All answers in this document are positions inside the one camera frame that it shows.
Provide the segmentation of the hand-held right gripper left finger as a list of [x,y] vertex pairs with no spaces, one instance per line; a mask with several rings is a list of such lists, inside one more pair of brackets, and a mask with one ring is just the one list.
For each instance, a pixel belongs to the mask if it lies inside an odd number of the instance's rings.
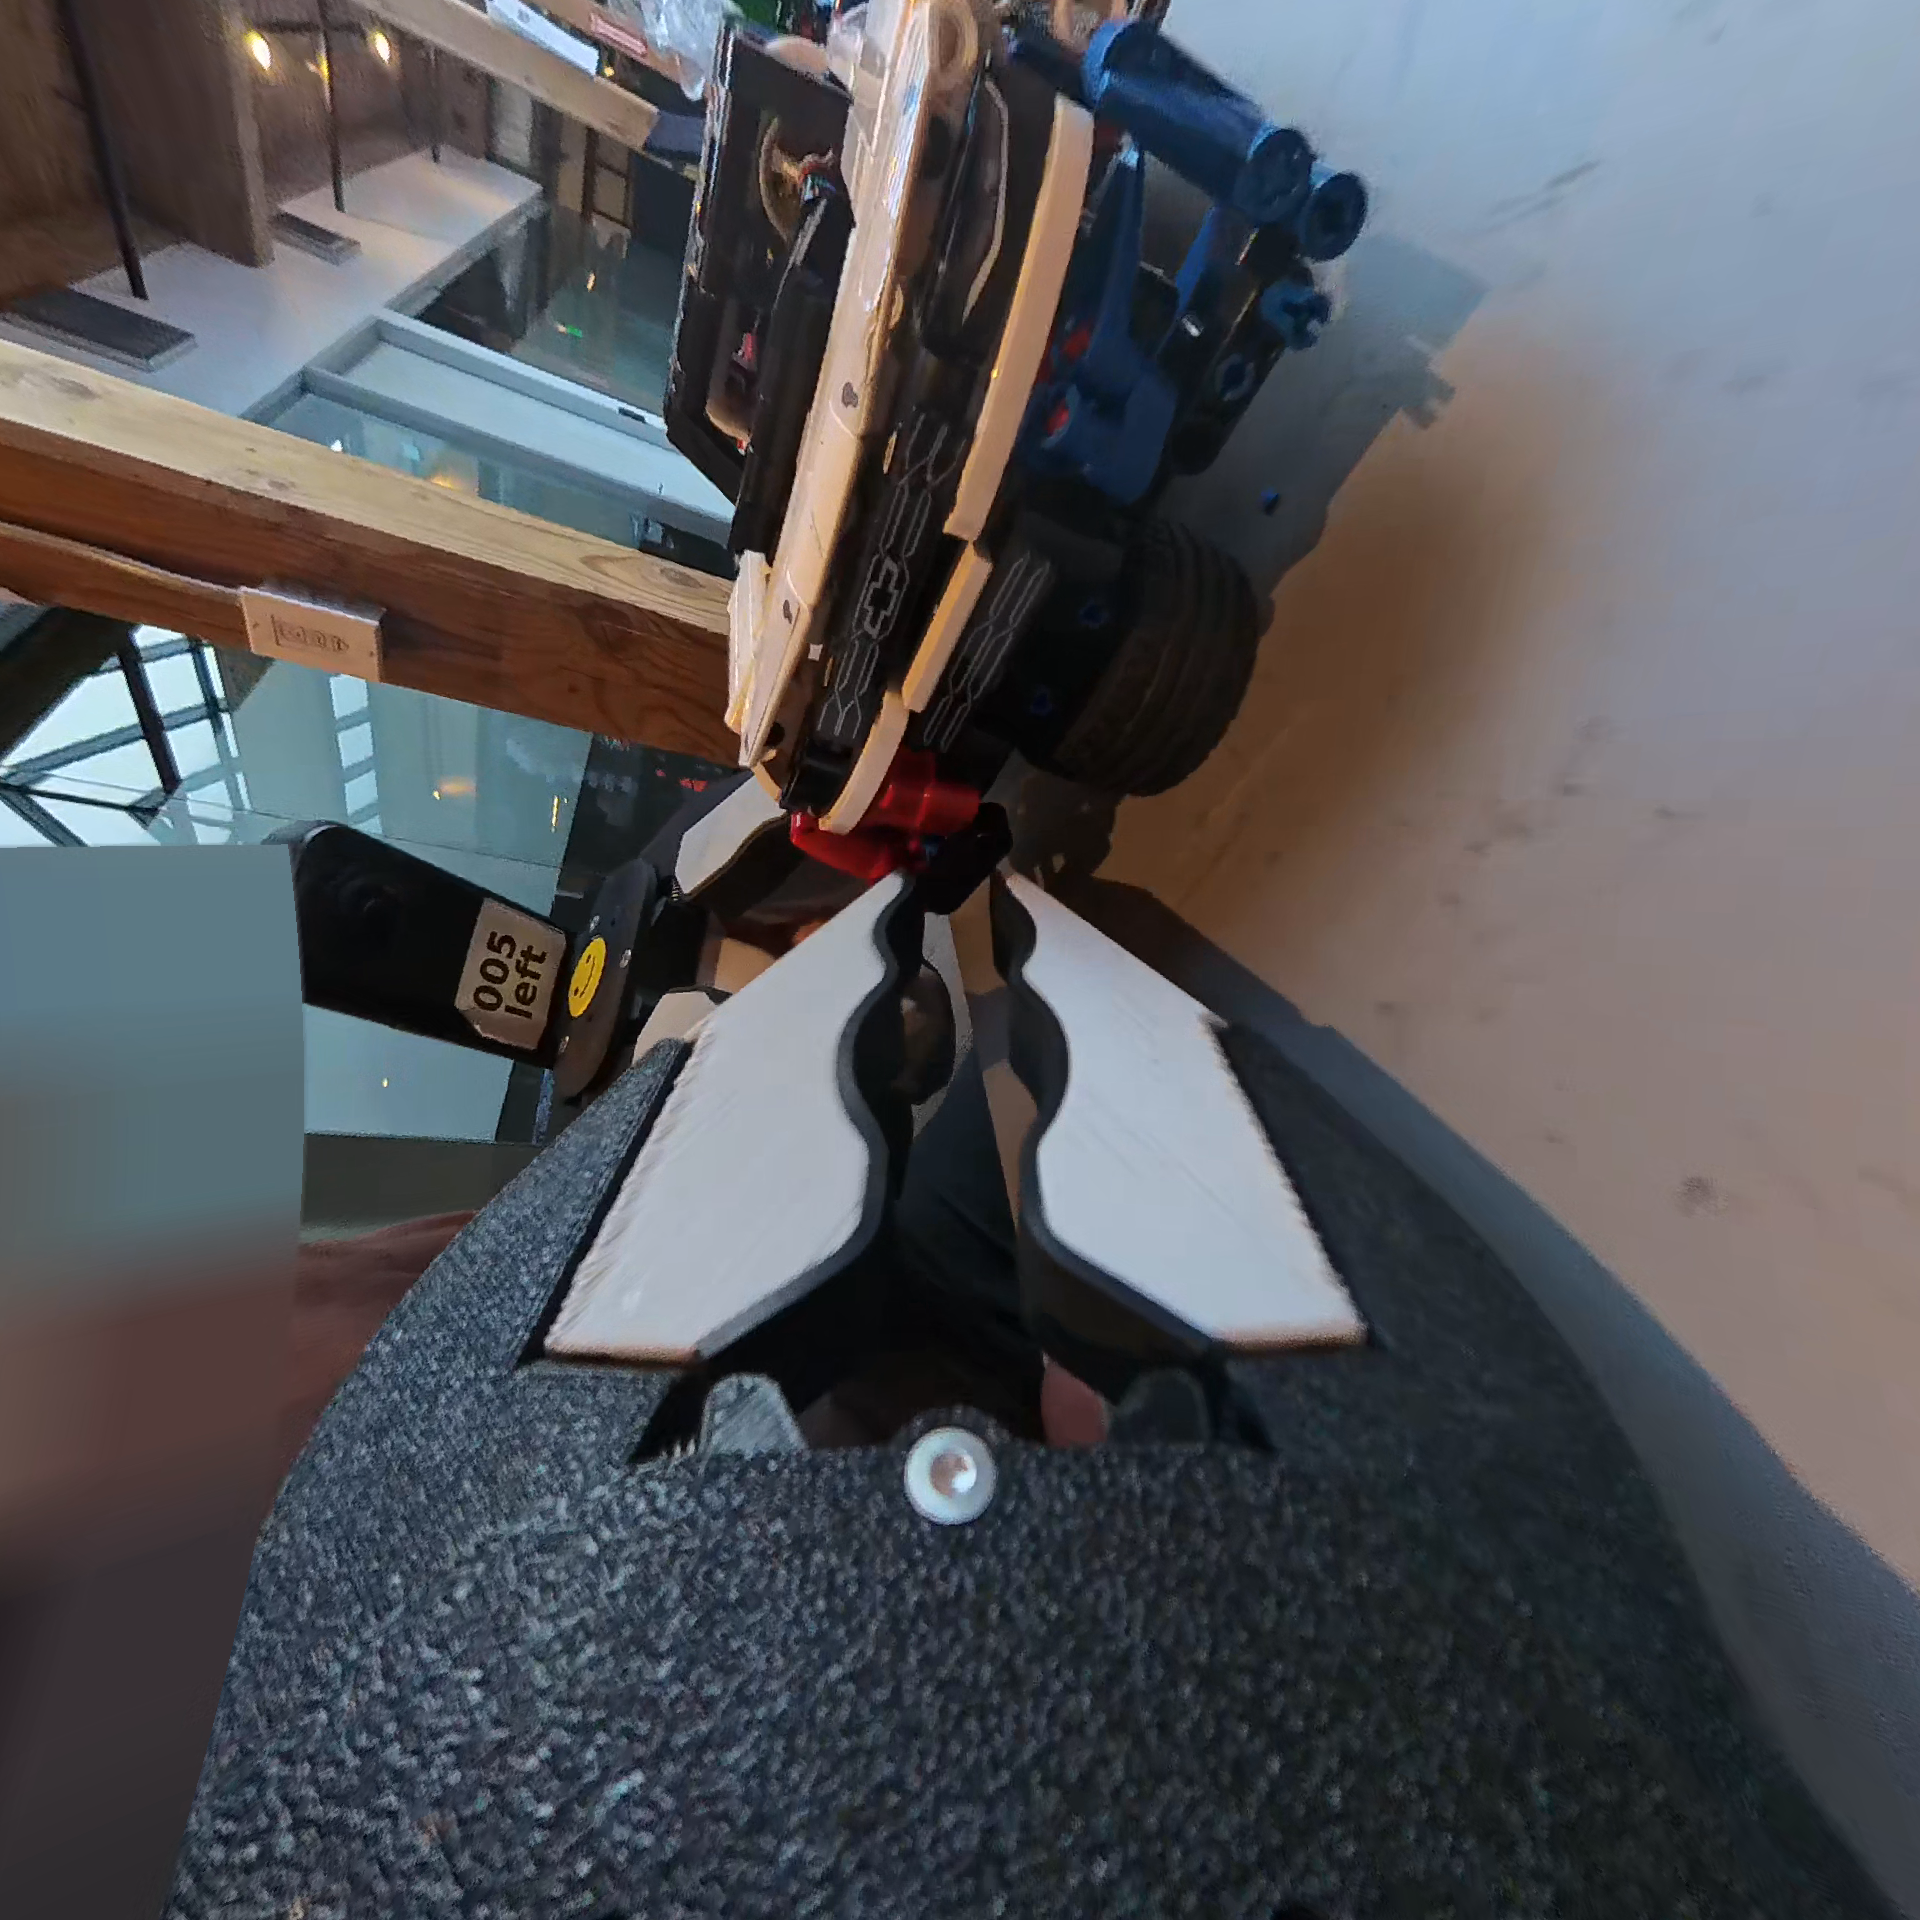
[[921,907],[897,874],[708,1012],[545,1355],[717,1361],[869,1254],[910,1140],[920,972]]

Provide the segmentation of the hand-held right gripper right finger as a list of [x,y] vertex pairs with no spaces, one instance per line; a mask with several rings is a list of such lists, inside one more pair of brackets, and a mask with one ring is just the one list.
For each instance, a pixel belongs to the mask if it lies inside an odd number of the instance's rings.
[[1368,1329],[1226,1025],[1021,876],[992,883],[1025,1308],[1051,1354],[1309,1354]]

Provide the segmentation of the brick-built toy race car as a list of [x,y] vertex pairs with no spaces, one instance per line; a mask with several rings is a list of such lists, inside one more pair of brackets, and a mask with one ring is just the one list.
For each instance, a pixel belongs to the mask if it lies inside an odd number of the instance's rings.
[[728,728],[856,880],[1011,762],[1115,800],[1233,728],[1264,616],[1163,516],[1286,358],[1368,184],[1163,6],[715,30],[664,423],[731,503]]

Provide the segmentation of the glass door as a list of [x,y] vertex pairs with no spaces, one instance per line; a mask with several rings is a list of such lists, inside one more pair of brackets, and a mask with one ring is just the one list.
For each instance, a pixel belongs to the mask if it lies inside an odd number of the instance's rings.
[[678,274],[627,228],[536,202],[250,417],[730,580],[733,508],[665,435]]

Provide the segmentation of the small wooden wall plaque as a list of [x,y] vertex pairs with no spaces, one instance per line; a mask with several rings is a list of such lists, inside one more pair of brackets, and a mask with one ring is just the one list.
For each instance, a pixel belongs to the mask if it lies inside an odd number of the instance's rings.
[[236,604],[251,656],[384,681],[384,609],[290,586],[243,587]]

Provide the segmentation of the wooden building post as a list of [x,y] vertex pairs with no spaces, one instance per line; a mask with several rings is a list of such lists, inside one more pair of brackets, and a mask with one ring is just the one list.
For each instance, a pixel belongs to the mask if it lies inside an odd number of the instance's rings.
[[730,587],[51,353],[3,348],[5,591],[733,764]]

